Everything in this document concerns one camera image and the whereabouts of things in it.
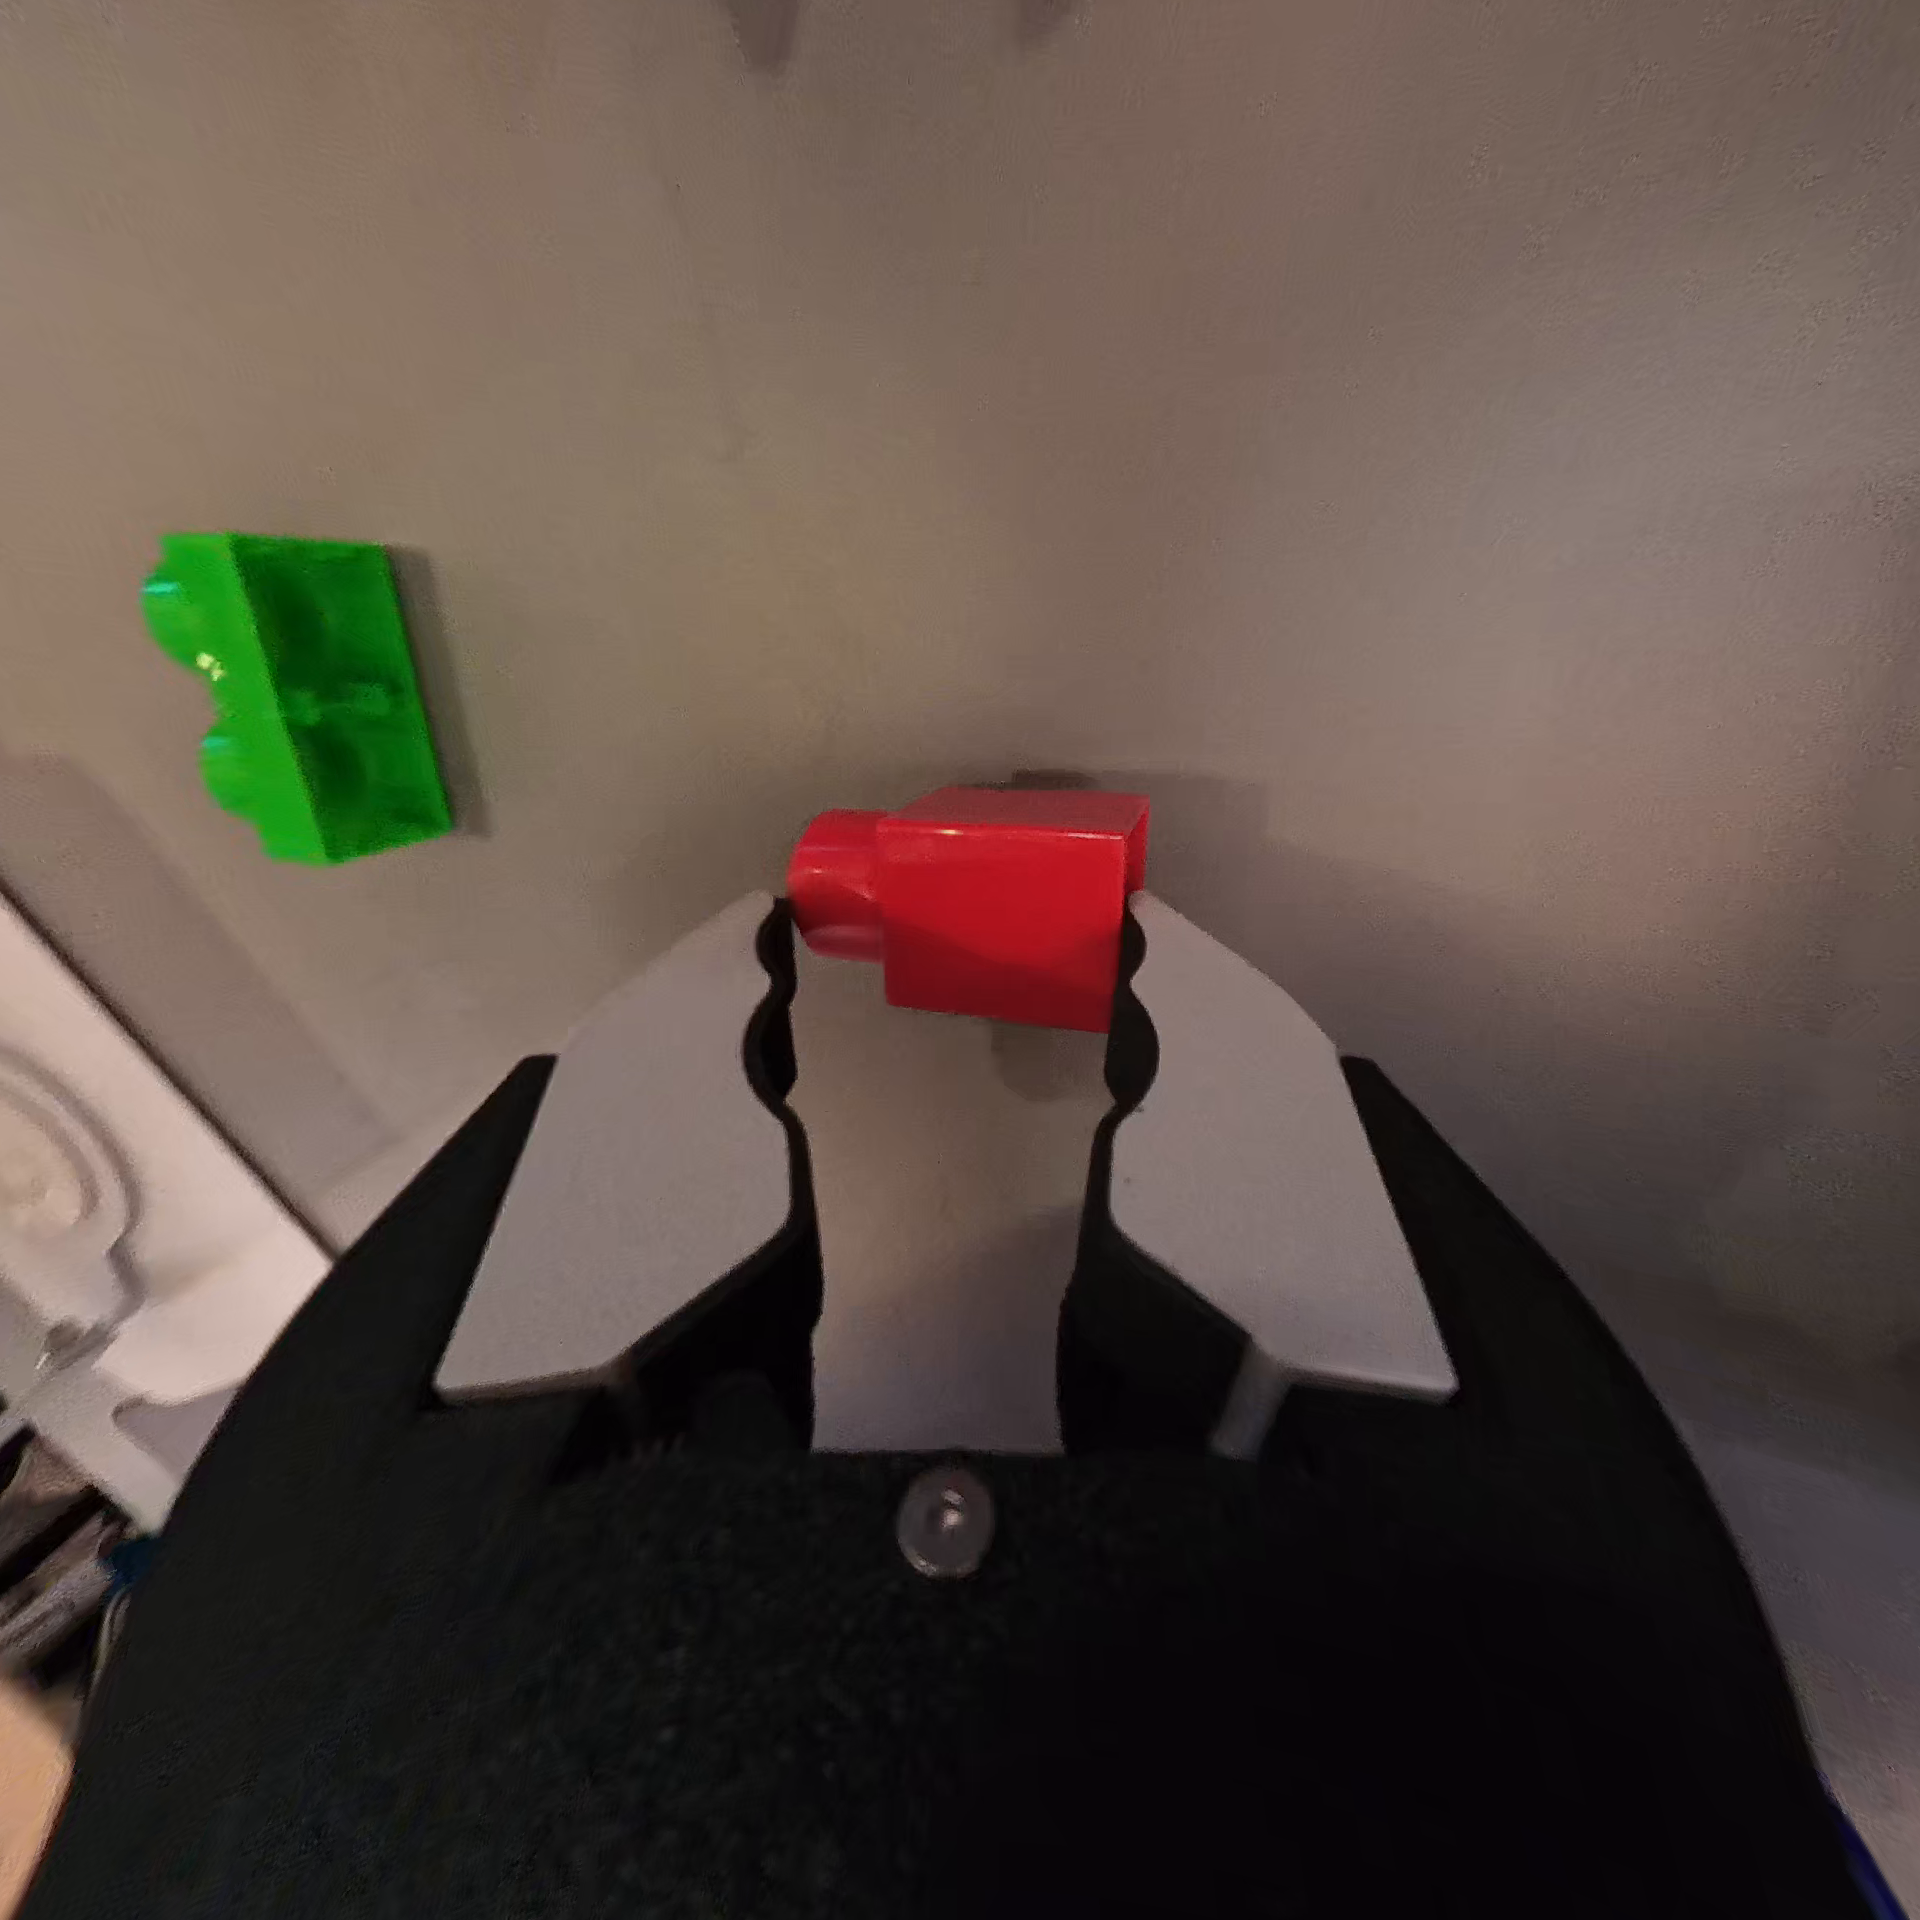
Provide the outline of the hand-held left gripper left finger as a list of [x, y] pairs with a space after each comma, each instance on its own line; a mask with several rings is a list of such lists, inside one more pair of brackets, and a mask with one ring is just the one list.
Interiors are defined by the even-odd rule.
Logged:
[[444, 1401], [626, 1385], [680, 1431], [755, 1377], [806, 1447], [824, 1259], [797, 1084], [796, 924], [748, 895], [558, 1052], [438, 1358]]

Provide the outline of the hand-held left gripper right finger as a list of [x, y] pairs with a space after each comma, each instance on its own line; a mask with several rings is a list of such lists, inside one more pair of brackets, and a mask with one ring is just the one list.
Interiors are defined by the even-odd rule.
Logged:
[[1255, 1460], [1296, 1391], [1453, 1400], [1338, 1048], [1147, 891], [1122, 913], [1104, 1087], [1055, 1340], [1067, 1454]]

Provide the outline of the red one-stud building block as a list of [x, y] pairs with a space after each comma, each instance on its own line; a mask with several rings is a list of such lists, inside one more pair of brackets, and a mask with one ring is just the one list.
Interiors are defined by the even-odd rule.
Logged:
[[877, 970], [896, 1010], [1104, 1035], [1147, 826], [1144, 796], [1095, 788], [832, 807], [799, 832], [784, 899], [805, 947]]

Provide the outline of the green two-stud building block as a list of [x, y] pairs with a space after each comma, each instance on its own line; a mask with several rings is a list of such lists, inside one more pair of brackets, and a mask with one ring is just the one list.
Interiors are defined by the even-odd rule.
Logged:
[[339, 868], [452, 832], [382, 544], [171, 532], [140, 599], [208, 691], [204, 787], [266, 858]]

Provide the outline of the white document stand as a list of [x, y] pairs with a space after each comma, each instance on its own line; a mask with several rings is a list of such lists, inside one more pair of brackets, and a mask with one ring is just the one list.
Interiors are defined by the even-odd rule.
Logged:
[[157, 1532], [326, 1249], [3, 900], [4, 1440]]

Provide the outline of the black white striped bag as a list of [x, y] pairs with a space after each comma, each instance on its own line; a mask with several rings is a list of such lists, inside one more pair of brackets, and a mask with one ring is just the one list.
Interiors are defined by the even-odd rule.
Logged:
[[3, 1447], [3, 1673], [26, 1686], [99, 1624], [128, 1515], [15, 1431]]

